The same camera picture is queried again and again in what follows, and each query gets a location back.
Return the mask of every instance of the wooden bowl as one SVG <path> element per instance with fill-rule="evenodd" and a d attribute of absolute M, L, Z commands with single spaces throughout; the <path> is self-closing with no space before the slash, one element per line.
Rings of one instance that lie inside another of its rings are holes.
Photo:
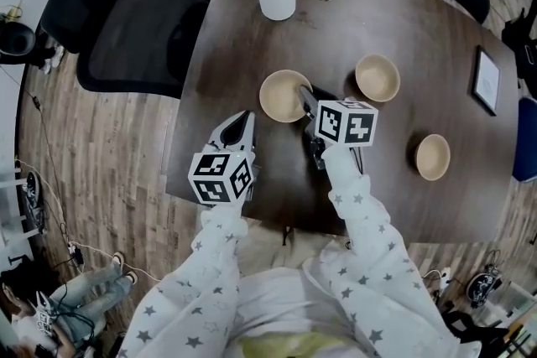
<path fill-rule="evenodd" d="M 299 99 L 299 88 L 311 90 L 306 77 L 294 70 L 278 70 L 261 85 L 259 101 L 265 113 L 278 122 L 294 122 L 304 115 Z"/>
<path fill-rule="evenodd" d="M 366 55 L 361 59 L 354 75 L 360 91 L 373 101 L 393 99 L 401 85 L 397 67 L 380 54 Z"/>
<path fill-rule="evenodd" d="M 440 134 L 430 134 L 416 149 L 416 167 L 427 180 L 437 180 L 444 176 L 450 159 L 450 146 Z"/>

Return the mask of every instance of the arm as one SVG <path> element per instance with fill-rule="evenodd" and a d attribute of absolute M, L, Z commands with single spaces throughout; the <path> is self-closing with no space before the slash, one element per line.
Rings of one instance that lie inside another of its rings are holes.
<path fill-rule="evenodd" d="M 119 356 L 222 356 L 238 301 L 235 247 L 248 232 L 241 208 L 202 212 L 192 254 L 142 299 Z"/>
<path fill-rule="evenodd" d="M 332 184 L 328 196 L 346 222 L 352 250 L 327 248 L 311 269 L 327 280 L 357 341 L 385 358 L 456 356 L 458 342 L 430 299 L 388 212 L 371 196 L 369 177 L 360 174 L 348 148 L 332 146 L 323 159 Z"/>
<path fill-rule="evenodd" d="M 58 324 L 52 325 L 52 330 L 56 333 L 58 336 L 58 356 L 61 356 L 61 358 L 73 358 L 76 353 L 75 346 L 70 341 L 69 337 L 65 334 L 64 330 L 62 330 Z"/>
<path fill-rule="evenodd" d="M 34 316 L 34 308 L 32 308 L 32 306 L 30 306 L 28 303 L 15 296 L 11 287 L 3 283 L 2 290 L 8 300 L 20 309 L 19 313 L 17 314 L 19 318 L 24 318 L 26 316 Z"/>

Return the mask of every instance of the wooden floor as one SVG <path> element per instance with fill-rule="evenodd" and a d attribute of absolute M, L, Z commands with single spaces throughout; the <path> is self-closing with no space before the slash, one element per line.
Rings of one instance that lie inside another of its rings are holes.
<path fill-rule="evenodd" d="M 530 0 L 491 0 L 485 26 L 497 36 L 505 20 L 527 8 Z M 26 90 L 42 104 L 44 123 L 60 181 L 70 239 L 106 252 L 123 251 L 128 262 L 161 278 L 190 254 L 196 231 L 196 205 L 164 192 L 170 135 L 180 102 L 144 94 L 98 94 L 84 91 L 76 80 L 76 55 L 65 56 L 49 75 L 29 72 Z M 19 156 L 55 185 L 39 113 L 29 97 L 20 112 Z M 55 216 L 60 210 L 46 189 L 44 197 Z M 422 274 L 451 266 L 461 282 L 482 267 L 487 253 L 500 249 L 504 277 L 533 292 L 537 287 L 535 247 L 537 184 L 511 185 L 495 241 L 463 244 L 409 244 L 409 254 Z M 51 218 L 44 241 L 50 264 L 66 259 L 60 230 Z M 87 267 L 107 259 L 84 251 Z M 61 277 L 76 272 L 63 265 Z M 118 331 L 126 329 L 138 301 L 154 282 L 140 276 L 133 293 L 109 314 L 103 335 L 106 350 Z M 453 283 L 448 297 L 464 304 L 462 288 Z"/>

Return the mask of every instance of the picture frame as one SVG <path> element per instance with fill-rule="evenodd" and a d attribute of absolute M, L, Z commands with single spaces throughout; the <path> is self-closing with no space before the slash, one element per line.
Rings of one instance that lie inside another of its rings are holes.
<path fill-rule="evenodd" d="M 500 69 L 485 50 L 477 46 L 472 95 L 493 116 L 498 109 Z"/>

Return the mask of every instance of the sneaker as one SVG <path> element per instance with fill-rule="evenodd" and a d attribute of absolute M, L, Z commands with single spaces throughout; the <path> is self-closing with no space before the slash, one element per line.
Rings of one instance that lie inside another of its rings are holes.
<path fill-rule="evenodd" d="M 112 257 L 112 262 L 115 262 L 123 270 L 123 264 L 125 264 L 125 256 L 121 252 L 115 252 Z"/>
<path fill-rule="evenodd" d="M 136 285 L 138 283 L 138 275 L 132 270 L 130 272 L 125 273 L 125 278 L 128 278 L 133 283 L 133 285 Z"/>
<path fill-rule="evenodd" d="M 52 62 L 52 67 L 58 67 L 60 65 L 61 59 L 65 53 L 65 48 L 61 45 L 56 47 L 56 53 L 52 56 L 50 61 Z"/>
<path fill-rule="evenodd" d="M 43 72 L 45 75 L 48 75 L 50 73 L 50 59 L 46 59 L 44 61 L 44 66 L 39 69 L 40 72 Z"/>

